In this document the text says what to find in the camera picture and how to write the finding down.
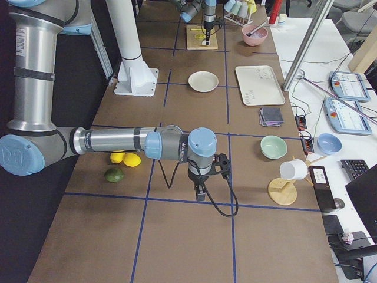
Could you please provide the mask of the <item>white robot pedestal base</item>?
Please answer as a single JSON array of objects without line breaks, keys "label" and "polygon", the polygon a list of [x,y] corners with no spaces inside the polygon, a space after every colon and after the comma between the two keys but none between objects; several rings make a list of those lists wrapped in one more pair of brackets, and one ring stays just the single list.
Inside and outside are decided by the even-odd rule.
[{"label": "white robot pedestal base", "polygon": [[143,60],[131,1],[106,2],[121,55],[118,83],[114,92],[123,96],[152,97],[159,70]]}]

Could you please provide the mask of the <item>teach pendant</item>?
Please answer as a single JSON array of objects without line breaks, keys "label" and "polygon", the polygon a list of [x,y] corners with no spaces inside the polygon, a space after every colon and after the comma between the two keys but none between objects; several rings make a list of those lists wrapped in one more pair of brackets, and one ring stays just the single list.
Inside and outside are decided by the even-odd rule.
[{"label": "teach pendant", "polygon": [[358,73],[331,71],[329,80],[332,90],[340,98],[352,98],[363,103],[371,100],[364,80]]},{"label": "teach pendant", "polygon": [[326,98],[324,108],[328,122],[335,132],[361,136],[372,134],[367,119],[339,100]]}]

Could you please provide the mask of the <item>green bowl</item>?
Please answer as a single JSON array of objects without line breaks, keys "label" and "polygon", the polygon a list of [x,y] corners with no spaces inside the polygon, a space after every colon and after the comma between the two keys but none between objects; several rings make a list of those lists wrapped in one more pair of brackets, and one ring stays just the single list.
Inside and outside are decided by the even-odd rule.
[{"label": "green bowl", "polygon": [[262,138],[260,149],[266,158],[276,160],[286,155],[287,144],[280,137],[270,135]]}]

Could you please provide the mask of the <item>orange black connector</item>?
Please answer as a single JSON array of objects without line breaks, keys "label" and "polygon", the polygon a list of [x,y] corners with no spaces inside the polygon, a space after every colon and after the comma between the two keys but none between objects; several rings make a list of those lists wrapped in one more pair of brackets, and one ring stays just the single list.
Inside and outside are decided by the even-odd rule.
[{"label": "orange black connector", "polygon": [[301,141],[305,156],[307,156],[308,154],[314,153],[315,151],[313,147],[312,135],[307,131],[300,131],[299,136],[300,136],[300,141]]},{"label": "orange black connector", "polygon": [[296,121],[297,128],[299,130],[306,130],[307,129],[305,115],[299,115],[299,116],[296,115],[295,116],[295,121]]}]

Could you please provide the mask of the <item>orange black connector upper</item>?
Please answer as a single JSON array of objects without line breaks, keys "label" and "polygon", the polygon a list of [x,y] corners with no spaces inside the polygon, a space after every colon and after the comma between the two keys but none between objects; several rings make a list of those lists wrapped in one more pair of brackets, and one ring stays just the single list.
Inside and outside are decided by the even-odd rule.
[{"label": "orange black connector upper", "polygon": [[295,116],[295,121],[296,121],[297,128],[299,130],[306,130],[307,129],[305,115],[299,115],[299,116],[296,115]]}]

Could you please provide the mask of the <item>teach pendant lower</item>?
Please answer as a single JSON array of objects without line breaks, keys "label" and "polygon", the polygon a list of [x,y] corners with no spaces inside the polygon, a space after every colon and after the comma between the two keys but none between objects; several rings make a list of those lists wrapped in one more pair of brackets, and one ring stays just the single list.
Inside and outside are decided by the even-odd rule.
[{"label": "teach pendant lower", "polygon": [[367,119],[339,100],[326,98],[324,108],[328,122],[335,132],[361,136],[372,134]]}]

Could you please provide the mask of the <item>grey folded cloth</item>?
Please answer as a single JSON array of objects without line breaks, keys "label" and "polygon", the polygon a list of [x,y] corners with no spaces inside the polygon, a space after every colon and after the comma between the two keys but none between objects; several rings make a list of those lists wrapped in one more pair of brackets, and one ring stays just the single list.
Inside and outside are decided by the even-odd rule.
[{"label": "grey folded cloth", "polygon": [[284,121],[280,108],[277,107],[262,107],[259,110],[259,122],[260,119],[265,121]]}]

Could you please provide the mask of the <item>cream round plate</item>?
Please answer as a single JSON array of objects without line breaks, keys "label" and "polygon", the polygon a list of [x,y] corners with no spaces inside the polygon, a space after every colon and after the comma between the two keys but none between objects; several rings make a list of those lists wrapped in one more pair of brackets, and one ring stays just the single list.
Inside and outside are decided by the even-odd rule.
[{"label": "cream round plate", "polygon": [[219,79],[209,71],[197,71],[189,76],[188,83],[193,90],[207,93],[218,86]]}]

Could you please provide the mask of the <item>yellow lemon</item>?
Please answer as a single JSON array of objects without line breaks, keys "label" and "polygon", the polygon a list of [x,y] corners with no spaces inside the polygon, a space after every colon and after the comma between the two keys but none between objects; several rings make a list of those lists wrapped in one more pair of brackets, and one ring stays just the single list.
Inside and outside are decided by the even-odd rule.
[{"label": "yellow lemon", "polygon": [[126,153],[123,157],[123,163],[128,167],[137,167],[141,164],[141,158],[135,153]]},{"label": "yellow lemon", "polygon": [[112,152],[110,154],[110,162],[112,164],[119,164],[123,162],[125,152]]}]

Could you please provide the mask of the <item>yellow lemon lower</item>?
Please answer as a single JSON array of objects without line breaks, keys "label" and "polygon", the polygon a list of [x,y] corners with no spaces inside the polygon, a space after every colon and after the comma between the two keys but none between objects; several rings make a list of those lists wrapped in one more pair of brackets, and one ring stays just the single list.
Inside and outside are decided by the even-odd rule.
[{"label": "yellow lemon lower", "polygon": [[123,163],[128,167],[137,167],[141,164],[141,158],[135,153],[126,153],[123,157]]}]

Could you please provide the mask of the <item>bamboo cutting board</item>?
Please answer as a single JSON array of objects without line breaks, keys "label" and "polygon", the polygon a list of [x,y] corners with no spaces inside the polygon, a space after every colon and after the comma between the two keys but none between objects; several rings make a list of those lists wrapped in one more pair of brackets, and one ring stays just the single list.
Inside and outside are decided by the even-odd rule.
[{"label": "bamboo cutting board", "polygon": [[[202,28],[202,31],[190,31],[190,28]],[[195,39],[196,34],[203,34],[202,38]],[[211,31],[210,45],[202,46],[202,42],[205,41],[206,35],[204,34],[204,28],[201,25],[187,25],[186,26],[186,43],[188,50],[217,50],[218,43],[216,32],[214,29]]]}]

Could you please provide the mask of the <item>black keyboard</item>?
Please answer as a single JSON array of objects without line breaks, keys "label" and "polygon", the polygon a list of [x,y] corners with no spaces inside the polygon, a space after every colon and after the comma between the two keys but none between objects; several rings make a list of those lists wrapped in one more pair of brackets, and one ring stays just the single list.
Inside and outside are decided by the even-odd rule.
[{"label": "black keyboard", "polygon": [[362,159],[342,159],[342,168],[350,180],[354,180],[369,170],[368,165]]}]

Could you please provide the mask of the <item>purple folded cloth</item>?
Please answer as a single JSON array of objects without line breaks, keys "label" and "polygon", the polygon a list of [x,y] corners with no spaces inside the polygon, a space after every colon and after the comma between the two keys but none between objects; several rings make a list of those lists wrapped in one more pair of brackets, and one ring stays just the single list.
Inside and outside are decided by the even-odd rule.
[{"label": "purple folded cloth", "polygon": [[284,121],[265,121],[260,119],[260,125],[265,127],[280,127]]}]

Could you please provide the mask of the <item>pink bowl with ice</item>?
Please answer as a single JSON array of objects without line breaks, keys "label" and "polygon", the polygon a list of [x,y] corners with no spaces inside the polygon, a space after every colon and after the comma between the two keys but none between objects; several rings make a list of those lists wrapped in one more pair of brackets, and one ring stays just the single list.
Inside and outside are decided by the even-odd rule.
[{"label": "pink bowl with ice", "polygon": [[246,25],[242,28],[243,41],[251,47],[263,43],[263,41],[267,38],[269,34],[268,30],[262,27],[252,35],[248,36],[248,33],[252,32],[257,27],[258,25]]}]

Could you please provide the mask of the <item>metal black-tipped tongs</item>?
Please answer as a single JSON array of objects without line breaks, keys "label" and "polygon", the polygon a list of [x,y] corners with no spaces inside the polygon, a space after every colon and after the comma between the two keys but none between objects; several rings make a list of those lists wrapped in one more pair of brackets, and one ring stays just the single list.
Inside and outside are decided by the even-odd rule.
[{"label": "metal black-tipped tongs", "polygon": [[255,29],[253,29],[252,31],[248,32],[246,34],[246,36],[251,37],[254,33],[256,33],[258,30],[260,30],[261,28],[263,28],[266,24],[267,24],[267,21],[263,22],[262,24],[260,24],[259,26],[257,26]]}]

